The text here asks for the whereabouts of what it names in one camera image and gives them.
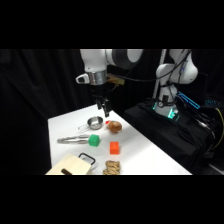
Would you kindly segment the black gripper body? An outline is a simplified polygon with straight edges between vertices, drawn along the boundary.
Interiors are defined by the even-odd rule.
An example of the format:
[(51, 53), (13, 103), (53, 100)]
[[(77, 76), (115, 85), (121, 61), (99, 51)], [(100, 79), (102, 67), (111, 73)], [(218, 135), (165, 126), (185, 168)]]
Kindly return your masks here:
[(104, 101), (107, 98), (107, 87), (105, 84), (92, 85), (91, 91), (95, 100)]

